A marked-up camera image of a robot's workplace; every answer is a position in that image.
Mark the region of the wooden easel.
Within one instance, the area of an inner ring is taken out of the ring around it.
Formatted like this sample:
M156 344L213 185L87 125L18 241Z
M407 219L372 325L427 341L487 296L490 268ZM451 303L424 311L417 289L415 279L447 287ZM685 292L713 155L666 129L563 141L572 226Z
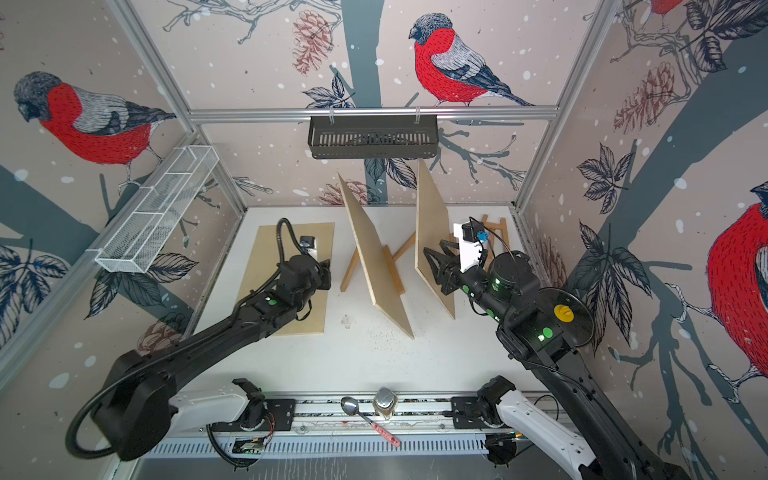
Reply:
M413 233L395 252L392 252L387 245L384 245L381 247L381 250L375 253L370 259L365 258L364 262L360 260L358 250L355 250L344 273L341 286L339 287L340 291L347 291L353 274L358 266L361 265L366 274L369 272L372 273L373 280L381 280L384 274L388 274L391 278L391 284L396 291L400 295L404 294L405 286L397 269L396 262L402 258L411 247L414 247L415 243L416 233Z
M504 250L509 251L509 232L506 218L501 217L498 221L491 221L487 214L483 214L481 222L485 229L501 242Z

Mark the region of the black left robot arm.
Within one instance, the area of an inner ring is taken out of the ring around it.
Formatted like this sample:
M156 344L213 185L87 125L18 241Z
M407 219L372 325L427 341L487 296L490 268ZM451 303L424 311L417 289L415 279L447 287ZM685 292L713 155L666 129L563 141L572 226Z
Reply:
M75 458L112 454L134 460L170 432L179 415L172 398L204 371L293 321L306 320L312 297L331 287L330 263L313 257L299 237L287 257L279 244L275 272L240 299L223 320L154 354L131 350L118 357L104 386L74 415L64 445Z

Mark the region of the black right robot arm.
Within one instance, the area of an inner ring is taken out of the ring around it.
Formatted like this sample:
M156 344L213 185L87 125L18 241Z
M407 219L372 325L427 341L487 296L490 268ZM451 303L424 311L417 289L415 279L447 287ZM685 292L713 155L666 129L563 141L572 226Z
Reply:
M654 453L629 427L589 372L580 347L595 322L583 302L558 288L543 288L529 257L498 255L485 271L462 268L456 243L424 248L443 294L463 293L497 323L496 337L509 357L547 388L572 428L541 411L514 384L496 376L478 392L480 418L523 434L572 479L686 479L686 470Z

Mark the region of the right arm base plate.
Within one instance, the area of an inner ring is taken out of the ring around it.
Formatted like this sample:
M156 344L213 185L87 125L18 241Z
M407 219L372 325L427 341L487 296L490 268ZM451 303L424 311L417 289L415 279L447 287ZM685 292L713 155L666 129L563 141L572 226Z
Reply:
M456 430L489 430L497 426L490 424L482 416L479 399L471 396L454 396L450 399L447 416Z

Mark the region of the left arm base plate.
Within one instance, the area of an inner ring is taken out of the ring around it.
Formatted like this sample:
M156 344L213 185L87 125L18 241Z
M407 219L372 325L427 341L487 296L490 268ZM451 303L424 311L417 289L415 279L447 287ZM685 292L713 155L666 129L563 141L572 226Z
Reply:
M234 420L212 424L211 428L214 432L287 432L291 430L296 405L295 399L249 400Z

